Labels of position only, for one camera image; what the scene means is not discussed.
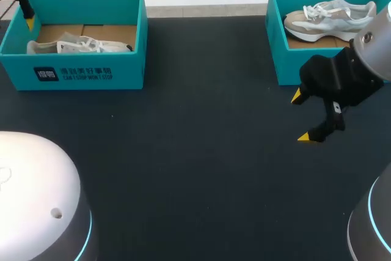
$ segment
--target gray sneaker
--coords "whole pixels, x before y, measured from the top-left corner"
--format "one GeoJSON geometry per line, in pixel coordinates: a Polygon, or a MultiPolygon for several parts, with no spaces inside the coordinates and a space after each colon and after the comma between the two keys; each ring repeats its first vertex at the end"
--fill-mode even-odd
{"type": "Polygon", "coordinates": [[[376,4],[373,1],[358,6],[345,0],[333,0],[289,13],[284,26],[289,33],[307,42],[315,42],[324,36],[349,41],[375,16],[376,4]]]}

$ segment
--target cardboard box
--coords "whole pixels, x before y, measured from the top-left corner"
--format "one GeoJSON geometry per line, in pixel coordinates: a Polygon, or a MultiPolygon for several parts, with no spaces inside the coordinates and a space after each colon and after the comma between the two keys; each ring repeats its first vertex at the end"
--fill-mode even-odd
{"type": "Polygon", "coordinates": [[[142,88],[148,33],[144,0],[30,0],[30,3],[35,10],[32,31],[19,8],[0,46],[0,62],[17,90],[142,88]],[[26,54],[28,41],[52,42],[64,32],[127,43],[134,51],[26,54]]]}
{"type": "MultiPolygon", "coordinates": [[[[321,38],[315,43],[297,41],[285,34],[282,19],[304,5],[330,0],[269,0],[266,13],[266,31],[277,73],[279,85],[300,84],[299,69],[314,55],[335,56],[348,42],[338,38],[321,38]]],[[[391,0],[345,0],[353,4],[366,4],[374,1],[380,12],[391,0]]]]}

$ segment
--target white dome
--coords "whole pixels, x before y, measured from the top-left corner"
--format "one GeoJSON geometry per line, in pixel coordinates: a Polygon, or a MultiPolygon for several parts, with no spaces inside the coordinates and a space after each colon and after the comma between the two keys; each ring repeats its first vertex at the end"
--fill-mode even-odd
{"type": "Polygon", "coordinates": [[[0,260],[27,261],[50,247],[78,206],[69,156],[39,136],[0,131],[0,260]]]}

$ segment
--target black logo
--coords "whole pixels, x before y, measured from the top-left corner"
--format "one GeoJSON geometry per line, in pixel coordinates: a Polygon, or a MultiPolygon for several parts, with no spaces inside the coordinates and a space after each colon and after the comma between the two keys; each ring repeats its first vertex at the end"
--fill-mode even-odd
{"type": "Polygon", "coordinates": [[[56,71],[52,67],[34,67],[34,71],[41,82],[55,82],[59,80],[56,71]]]}

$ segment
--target beige sneaker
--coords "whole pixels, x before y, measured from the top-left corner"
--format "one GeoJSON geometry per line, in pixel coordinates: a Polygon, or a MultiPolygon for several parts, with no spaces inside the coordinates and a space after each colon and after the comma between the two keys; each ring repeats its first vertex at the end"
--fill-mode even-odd
{"type": "Polygon", "coordinates": [[[27,54],[45,53],[103,53],[103,52],[130,52],[130,45],[122,42],[99,41],[86,36],[74,36],[64,33],[59,40],[51,43],[27,43],[27,54]]]}
{"type": "Polygon", "coordinates": [[[289,13],[284,26],[289,33],[307,42],[315,42],[324,36],[349,41],[375,16],[376,4],[373,1],[358,6],[345,0],[333,0],[289,13]]]}

